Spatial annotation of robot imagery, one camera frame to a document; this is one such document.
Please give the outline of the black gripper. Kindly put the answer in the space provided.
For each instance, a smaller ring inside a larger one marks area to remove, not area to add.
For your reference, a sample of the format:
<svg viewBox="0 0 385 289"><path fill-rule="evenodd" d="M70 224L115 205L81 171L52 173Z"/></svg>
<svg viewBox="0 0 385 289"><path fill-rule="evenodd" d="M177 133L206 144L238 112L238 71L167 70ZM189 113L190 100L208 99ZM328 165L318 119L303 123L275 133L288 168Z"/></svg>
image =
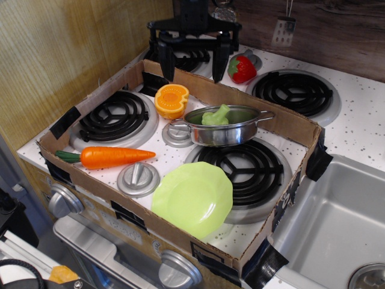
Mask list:
<svg viewBox="0 0 385 289"><path fill-rule="evenodd" d="M147 24L149 47L158 47L158 60L164 78L174 80L173 48L196 48L213 51L212 77L215 83L223 79L230 53L239 49L241 25L216 19L208 13L208 1L182 1L180 15Z"/></svg>

